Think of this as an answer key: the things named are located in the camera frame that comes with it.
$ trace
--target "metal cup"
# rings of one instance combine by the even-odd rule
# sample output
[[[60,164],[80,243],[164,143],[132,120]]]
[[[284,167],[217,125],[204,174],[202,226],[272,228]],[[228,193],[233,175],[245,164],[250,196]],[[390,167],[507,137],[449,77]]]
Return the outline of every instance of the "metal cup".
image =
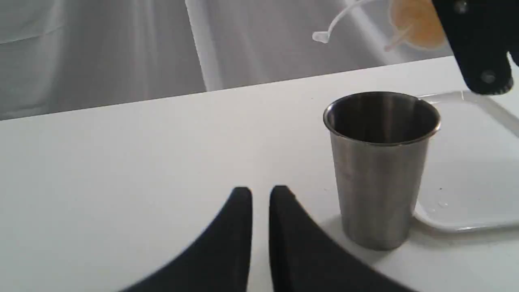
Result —
[[[408,237],[429,138],[440,114],[428,102],[393,92],[343,97],[326,108],[343,229],[375,250]]]

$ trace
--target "white table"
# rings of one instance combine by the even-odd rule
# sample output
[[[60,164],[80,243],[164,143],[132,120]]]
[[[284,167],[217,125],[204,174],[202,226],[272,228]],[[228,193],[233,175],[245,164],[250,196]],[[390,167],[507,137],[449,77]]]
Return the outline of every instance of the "white table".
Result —
[[[454,240],[416,229],[375,253],[340,231],[324,108],[359,91],[466,89],[458,72],[449,57],[3,121],[0,291],[122,289],[187,247],[236,185],[254,196],[249,291],[270,291],[275,184],[345,248],[414,289],[516,291],[519,232]],[[519,114],[519,102],[500,101]]]

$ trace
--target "plastic tray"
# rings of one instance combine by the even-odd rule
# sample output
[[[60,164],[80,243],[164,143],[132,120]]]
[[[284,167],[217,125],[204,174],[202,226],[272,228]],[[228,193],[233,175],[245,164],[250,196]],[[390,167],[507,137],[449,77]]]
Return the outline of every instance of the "plastic tray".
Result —
[[[442,116],[415,217],[443,232],[519,225],[519,119],[471,92],[422,97]]]

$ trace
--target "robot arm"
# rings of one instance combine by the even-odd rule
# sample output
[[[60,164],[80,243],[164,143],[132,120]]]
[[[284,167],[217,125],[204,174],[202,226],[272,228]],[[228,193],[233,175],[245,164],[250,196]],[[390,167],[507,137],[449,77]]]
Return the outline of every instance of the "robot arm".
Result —
[[[509,52],[519,64],[519,0],[432,0],[461,73],[477,94],[513,86]]]

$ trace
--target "screw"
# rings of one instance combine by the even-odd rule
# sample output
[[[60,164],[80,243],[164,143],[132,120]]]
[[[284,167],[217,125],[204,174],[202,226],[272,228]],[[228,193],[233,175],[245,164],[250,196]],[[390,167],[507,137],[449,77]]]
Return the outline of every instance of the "screw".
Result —
[[[496,73],[492,70],[487,70],[481,74],[481,80],[488,84],[494,83],[496,81]]]
[[[465,14],[469,11],[469,3],[467,0],[458,0],[454,3],[454,11],[457,14]]]

